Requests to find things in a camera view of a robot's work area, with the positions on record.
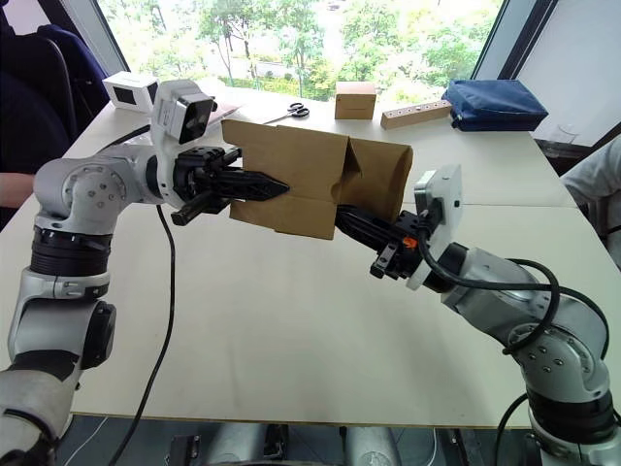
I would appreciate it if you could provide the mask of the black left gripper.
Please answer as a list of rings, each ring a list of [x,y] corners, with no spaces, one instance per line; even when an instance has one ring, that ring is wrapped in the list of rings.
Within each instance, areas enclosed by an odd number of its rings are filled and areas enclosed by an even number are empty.
[[[181,152],[173,171],[173,190],[182,206],[171,214],[174,225],[185,226],[201,214],[217,215],[229,199],[264,202],[289,191],[288,184],[264,173],[225,170],[242,157],[241,148],[197,147]]]

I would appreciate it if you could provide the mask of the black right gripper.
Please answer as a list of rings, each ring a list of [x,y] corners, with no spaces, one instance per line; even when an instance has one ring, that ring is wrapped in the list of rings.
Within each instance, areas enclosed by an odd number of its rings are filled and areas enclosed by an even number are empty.
[[[422,262],[418,250],[420,219],[401,211],[394,223],[352,205],[339,205],[336,227],[354,241],[375,250],[372,276],[408,279]]]

